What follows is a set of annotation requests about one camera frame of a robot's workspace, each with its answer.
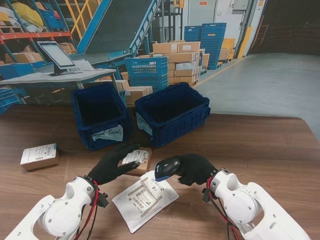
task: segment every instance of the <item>barcode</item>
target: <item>barcode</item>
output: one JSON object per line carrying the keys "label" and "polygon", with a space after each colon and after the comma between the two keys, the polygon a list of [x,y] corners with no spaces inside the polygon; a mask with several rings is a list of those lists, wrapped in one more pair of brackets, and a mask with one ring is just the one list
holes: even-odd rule
{"label": "barcode", "polygon": [[51,152],[51,147],[48,147],[48,151],[47,151],[46,155],[47,156],[50,155],[50,152]]}

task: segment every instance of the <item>cardboard box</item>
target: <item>cardboard box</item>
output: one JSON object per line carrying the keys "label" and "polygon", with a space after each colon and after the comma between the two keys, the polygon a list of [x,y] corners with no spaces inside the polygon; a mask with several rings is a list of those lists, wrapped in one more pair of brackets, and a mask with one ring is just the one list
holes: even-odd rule
{"label": "cardboard box", "polygon": [[128,75],[128,72],[127,72],[127,71],[121,72],[120,74],[121,74],[121,76],[122,76],[123,79],[126,79],[126,80],[129,79],[129,75]]}
{"label": "cardboard box", "polygon": [[207,69],[207,67],[208,67],[209,57],[210,57],[210,54],[209,54],[209,53],[205,53],[205,54],[203,55],[202,67],[203,67],[204,69]]}
{"label": "cardboard box", "polygon": [[175,76],[175,70],[168,70],[168,78],[172,78]]}
{"label": "cardboard box", "polygon": [[[18,52],[13,53],[18,63],[35,63],[39,61],[43,61],[41,55],[36,52]],[[11,59],[9,54],[5,54],[5,63],[13,64],[14,61]]]}
{"label": "cardboard box", "polygon": [[221,48],[219,60],[227,60],[229,58],[229,54],[231,53],[231,49],[229,48]]}
{"label": "cardboard box", "polygon": [[178,44],[178,53],[199,52],[200,43],[200,41],[180,42]]}
{"label": "cardboard box", "polygon": [[131,86],[125,91],[127,105],[135,105],[135,101],[153,93],[152,86]]}
{"label": "cardboard box", "polygon": [[197,75],[193,76],[175,76],[174,77],[174,83],[192,83],[197,80]]}
{"label": "cardboard box", "polygon": [[168,71],[170,70],[176,70],[176,64],[175,63],[168,63]]}
{"label": "cardboard box", "polygon": [[177,63],[175,65],[176,70],[183,70],[183,69],[195,69],[198,67],[199,60],[196,61],[191,61],[191,62],[182,62],[182,63]]}
{"label": "cardboard box", "polygon": [[172,41],[169,41],[169,43],[185,43],[186,41],[185,40],[172,40]]}
{"label": "cardboard box", "polygon": [[197,68],[175,70],[174,76],[175,77],[192,77],[193,75],[197,74]]}
{"label": "cardboard box", "polygon": [[150,53],[150,57],[155,58],[155,57],[164,57],[164,53]]}
{"label": "cardboard box", "polygon": [[151,163],[152,150],[147,147],[140,147],[138,150],[134,150],[129,153],[121,162],[122,165],[128,164],[131,162],[140,162],[140,166],[136,169],[133,169],[127,172],[127,175],[135,175],[142,176],[146,172],[149,171],[150,163]]}
{"label": "cardboard box", "polygon": [[[106,82],[112,82],[111,79],[105,79]],[[119,92],[121,91],[126,91],[130,88],[128,80],[124,79],[124,80],[115,80],[116,86],[119,90]]]}
{"label": "cardboard box", "polygon": [[195,52],[165,54],[164,56],[168,57],[168,63],[184,63],[196,60]]}
{"label": "cardboard box", "polygon": [[175,78],[174,77],[168,77],[168,84],[174,84]]}
{"label": "cardboard box", "polygon": [[178,52],[178,43],[154,43],[152,46],[154,54],[174,54]]}
{"label": "cardboard box", "polygon": [[59,164],[56,143],[25,149],[20,162],[27,171],[56,164]]}

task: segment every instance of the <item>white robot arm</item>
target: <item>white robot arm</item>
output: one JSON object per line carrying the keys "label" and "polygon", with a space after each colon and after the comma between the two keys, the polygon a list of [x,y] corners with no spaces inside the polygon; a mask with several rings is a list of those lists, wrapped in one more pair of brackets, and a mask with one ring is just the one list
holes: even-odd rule
{"label": "white robot arm", "polygon": [[[311,240],[301,226],[258,184],[243,185],[235,174],[221,169],[209,188],[223,200],[226,214],[245,240]],[[263,211],[263,218],[253,220]]]}
{"label": "white robot arm", "polygon": [[71,240],[80,226],[83,206],[98,199],[96,189],[91,181],[76,177],[61,198],[42,198],[5,240],[38,240],[33,231],[37,221],[56,240]]}

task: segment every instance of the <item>wooden table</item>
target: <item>wooden table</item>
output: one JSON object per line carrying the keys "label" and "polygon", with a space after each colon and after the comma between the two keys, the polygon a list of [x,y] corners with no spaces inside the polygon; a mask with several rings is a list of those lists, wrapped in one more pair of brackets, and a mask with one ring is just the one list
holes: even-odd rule
{"label": "wooden table", "polygon": [[[112,149],[87,150],[72,110],[63,107],[15,105],[0,116],[0,136],[0,239],[42,197],[61,197],[68,182],[87,174]],[[149,144],[138,130],[132,140]],[[59,165],[31,172],[20,167],[24,149],[50,143],[61,150]],[[235,173],[243,184],[261,185],[313,240],[320,239],[320,145],[302,119],[212,114],[204,126],[154,148],[150,169],[164,158],[186,153],[206,156],[217,169]],[[111,199],[138,180],[123,175],[101,187],[110,204],[98,210],[92,240],[227,240],[225,222],[201,200],[204,185],[181,185],[177,177],[168,182],[180,197],[130,234]],[[87,231],[81,239],[87,238]],[[39,227],[35,234],[41,240],[53,239]]]}

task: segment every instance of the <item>yellow bag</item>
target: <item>yellow bag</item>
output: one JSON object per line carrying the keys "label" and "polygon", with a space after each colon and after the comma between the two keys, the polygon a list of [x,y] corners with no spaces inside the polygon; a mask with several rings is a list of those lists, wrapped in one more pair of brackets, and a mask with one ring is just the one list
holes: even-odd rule
{"label": "yellow bag", "polygon": [[26,20],[27,22],[37,27],[44,26],[44,22],[42,21],[40,15],[35,10],[32,10],[30,7],[28,7],[27,5],[21,2],[16,2],[12,4],[12,6],[16,11],[16,13],[19,15],[19,17],[22,18],[23,20]]}

